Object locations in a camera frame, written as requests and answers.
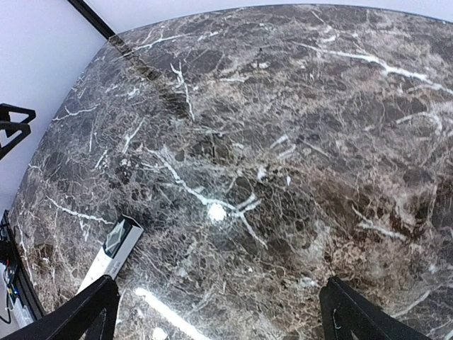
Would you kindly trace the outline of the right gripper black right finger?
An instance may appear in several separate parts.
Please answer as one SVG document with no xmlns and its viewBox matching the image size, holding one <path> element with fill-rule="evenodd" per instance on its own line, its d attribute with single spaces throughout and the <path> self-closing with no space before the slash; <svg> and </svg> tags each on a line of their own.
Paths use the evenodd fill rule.
<svg viewBox="0 0 453 340">
<path fill-rule="evenodd" d="M 325 339 L 427 339 L 334 276 L 319 293 Z"/>
</svg>

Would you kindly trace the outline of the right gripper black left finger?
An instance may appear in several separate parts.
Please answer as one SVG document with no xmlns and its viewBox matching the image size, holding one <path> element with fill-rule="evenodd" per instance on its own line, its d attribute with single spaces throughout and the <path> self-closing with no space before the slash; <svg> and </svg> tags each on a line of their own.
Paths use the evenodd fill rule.
<svg viewBox="0 0 453 340">
<path fill-rule="evenodd" d="M 54 312 L 4 338 L 112 340 L 119 300 L 117 283 L 104 275 Z"/>
</svg>

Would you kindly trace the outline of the white remote control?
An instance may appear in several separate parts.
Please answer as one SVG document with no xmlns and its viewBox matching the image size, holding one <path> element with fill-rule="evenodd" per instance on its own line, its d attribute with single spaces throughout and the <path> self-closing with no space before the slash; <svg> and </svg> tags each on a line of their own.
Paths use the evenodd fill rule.
<svg viewBox="0 0 453 340">
<path fill-rule="evenodd" d="M 101 276 L 107 275 L 115 280 L 143 232 L 143 227 L 135 219 L 121 215 L 107 234 L 77 293 Z"/>
</svg>

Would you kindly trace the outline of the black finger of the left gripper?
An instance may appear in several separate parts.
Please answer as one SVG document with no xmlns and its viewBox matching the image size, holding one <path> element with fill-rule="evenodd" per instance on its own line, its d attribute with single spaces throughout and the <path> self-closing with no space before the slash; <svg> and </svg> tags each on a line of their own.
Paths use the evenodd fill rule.
<svg viewBox="0 0 453 340">
<path fill-rule="evenodd" d="M 31 133 L 29 124 L 1 121 L 1 131 L 7 134 L 6 143 L 1 143 L 1 159 Z"/>
<path fill-rule="evenodd" d="M 31 109 L 1 104 L 1 120 L 13 123 L 30 123 L 36 118 L 36 112 Z"/>
</svg>

